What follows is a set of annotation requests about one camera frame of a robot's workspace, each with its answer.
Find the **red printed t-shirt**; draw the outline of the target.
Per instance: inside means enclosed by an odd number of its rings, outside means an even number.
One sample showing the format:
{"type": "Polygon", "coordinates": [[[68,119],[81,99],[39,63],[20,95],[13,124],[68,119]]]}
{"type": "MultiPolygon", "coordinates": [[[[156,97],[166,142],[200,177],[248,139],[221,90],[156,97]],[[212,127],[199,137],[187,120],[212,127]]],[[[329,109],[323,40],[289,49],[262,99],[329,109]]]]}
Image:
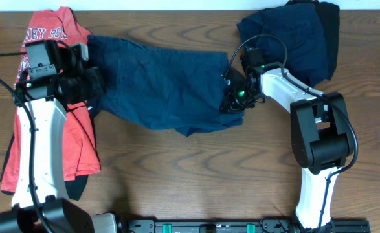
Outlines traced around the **red printed t-shirt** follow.
{"type": "MultiPolygon", "coordinates": [[[[56,11],[34,12],[22,44],[22,51],[29,42],[43,39],[63,41],[68,45],[87,43],[90,32],[74,18],[68,7],[56,11]]],[[[70,199],[79,200],[91,174],[101,170],[96,152],[95,134],[89,108],[85,103],[68,105],[69,112],[63,129],[63,174],[70,199]]],[[[19,117],[14,117],[14,132],[5,155],[0,178],[1,191],[13,195],[19,177],[21,153],[21,126],[19,117]]]]}

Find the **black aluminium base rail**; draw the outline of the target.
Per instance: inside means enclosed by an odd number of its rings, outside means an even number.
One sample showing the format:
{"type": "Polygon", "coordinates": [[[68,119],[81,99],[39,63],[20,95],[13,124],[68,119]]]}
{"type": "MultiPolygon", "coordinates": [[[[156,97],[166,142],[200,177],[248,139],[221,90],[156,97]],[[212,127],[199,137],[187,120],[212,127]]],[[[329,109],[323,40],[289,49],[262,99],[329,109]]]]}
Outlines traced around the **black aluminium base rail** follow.
{"type": "Polygon", "coordinates": [[[256,225],[256,233],[284,233],[284,232],[326,232],[326,233],[370,233],[368,221],[331,221],[319,229],[301,229],[298,223],[287,219],[263,219],[260,221],[154,221],[133,220],[127,223],[108,223],[95,226],[97,233],[125,232],[125,233],[162,233],[164,224],[172,225],[172,233],[247,233],[247,224],[256,225]]]}

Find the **folded black garment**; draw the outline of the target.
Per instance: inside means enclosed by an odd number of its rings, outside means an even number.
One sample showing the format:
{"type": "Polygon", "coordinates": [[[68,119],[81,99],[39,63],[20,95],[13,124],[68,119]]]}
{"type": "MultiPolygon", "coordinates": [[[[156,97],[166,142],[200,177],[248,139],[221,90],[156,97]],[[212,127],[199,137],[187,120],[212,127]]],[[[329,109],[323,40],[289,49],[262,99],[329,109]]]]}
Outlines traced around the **folded black garment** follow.
{"type": "Polygon", "coordinates": [[[285,7],[291,72],[309,86],[330,80],[337,67],[339,6],[322,1],[289,1],[285,7]]]}

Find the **black garment under red shirt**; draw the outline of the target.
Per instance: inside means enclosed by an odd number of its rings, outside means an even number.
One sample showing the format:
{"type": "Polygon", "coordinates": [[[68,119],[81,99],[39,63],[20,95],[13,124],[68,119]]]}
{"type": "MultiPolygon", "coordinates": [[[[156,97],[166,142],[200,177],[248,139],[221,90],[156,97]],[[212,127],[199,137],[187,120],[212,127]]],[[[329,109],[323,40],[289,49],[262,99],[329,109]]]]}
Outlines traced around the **black garment under red shirt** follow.
{"type": "MultiPolygon", "coordinates": [[[[91,106],[85,103],[68,106],[67,120],[63,129],[63,175],[70,199],[79,200],[90,175],[101,171],[96,150],[91,106]]],[[[14,132],[5,155],[0,178],[1,191],[13,195],[19,177],[21,153],[21,126],[19,117],[14,117],[14,132]]]]}

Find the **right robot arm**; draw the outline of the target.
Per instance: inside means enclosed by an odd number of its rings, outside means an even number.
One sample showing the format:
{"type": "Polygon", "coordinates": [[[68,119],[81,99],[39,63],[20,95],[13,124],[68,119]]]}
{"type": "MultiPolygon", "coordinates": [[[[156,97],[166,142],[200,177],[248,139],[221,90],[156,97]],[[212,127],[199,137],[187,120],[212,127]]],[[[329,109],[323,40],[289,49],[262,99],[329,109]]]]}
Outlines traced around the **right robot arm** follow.
{"type": "Polygon", "coordinates": [[[258,49],[241,58],[244,73],[227,67],[220,106],[223,113],[241,113],[268,98],[290,114],[291,148],[302,169],[300,197],[284,232],[334,232],[330,208],[335,182],[352,167],[358,142],[344,98],[323,93],[295,78],[284,62],[265,63],[258,49]]]}

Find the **navy blue shorts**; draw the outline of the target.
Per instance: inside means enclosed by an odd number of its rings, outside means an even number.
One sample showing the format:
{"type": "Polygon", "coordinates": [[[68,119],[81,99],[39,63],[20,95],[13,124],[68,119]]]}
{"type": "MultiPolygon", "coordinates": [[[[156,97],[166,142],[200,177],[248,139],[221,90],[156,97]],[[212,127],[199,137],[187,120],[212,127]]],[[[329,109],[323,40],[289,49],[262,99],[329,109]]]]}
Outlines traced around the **navy blue shorts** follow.
{"type": "Polygon", "coordinates": [[[92,104],[96,111],[185,136],[243,123],[243,114],[219,110],[227,87],[225,52],[164,49],[107,36],[89,36],[87,46],[89,63],[105,82],[105,93],[92,104]]]}

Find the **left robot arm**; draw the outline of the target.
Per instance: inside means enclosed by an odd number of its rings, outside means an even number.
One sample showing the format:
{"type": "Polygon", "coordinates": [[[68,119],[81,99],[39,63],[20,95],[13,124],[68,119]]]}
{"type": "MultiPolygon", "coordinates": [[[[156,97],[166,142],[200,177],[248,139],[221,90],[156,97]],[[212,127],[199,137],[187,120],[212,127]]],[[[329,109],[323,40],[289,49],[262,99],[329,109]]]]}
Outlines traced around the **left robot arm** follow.
{"type": "Polygon", "coordinates": [[[67,106],[104,92],[87,45],[41,40],[25,45],[29,66],[11,91],[21,126],[21,152],[12,208],[0,232],[117,232],[112,213],[90,216],[71,203],[63,175],[67,106]]]}

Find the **folded navy garment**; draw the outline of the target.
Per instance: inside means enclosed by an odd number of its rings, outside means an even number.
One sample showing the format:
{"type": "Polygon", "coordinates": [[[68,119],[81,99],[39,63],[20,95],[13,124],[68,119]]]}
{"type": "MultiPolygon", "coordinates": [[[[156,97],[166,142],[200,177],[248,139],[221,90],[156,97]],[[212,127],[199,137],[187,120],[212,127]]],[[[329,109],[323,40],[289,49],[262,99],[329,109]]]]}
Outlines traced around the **folded navy garment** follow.
{"type": "Polygon", "coordinates": [[[268,62],[282,63],[310,87],[328,78],[322,24],[315,5],[297,3],[259,10],[237,24],[242,41],[261,50],[268,62]]]}

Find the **green clip on rail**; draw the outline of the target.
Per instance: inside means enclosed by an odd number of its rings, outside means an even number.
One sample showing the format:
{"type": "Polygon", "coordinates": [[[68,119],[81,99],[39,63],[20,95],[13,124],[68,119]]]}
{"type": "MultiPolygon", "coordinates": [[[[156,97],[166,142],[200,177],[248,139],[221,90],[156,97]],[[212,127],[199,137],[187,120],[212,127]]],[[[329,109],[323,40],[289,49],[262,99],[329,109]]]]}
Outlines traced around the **green clip on rail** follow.
{"type": "Polygon", "coordinates": [[[247,233],[256,233],[256,225],[255,224],[247,224],[247,233]]]}
{"type": "Polygon", "coordinates": [[[162,226],[162,233],[172,233],[172,225],[171,224],[164,224],[162,226]]]}

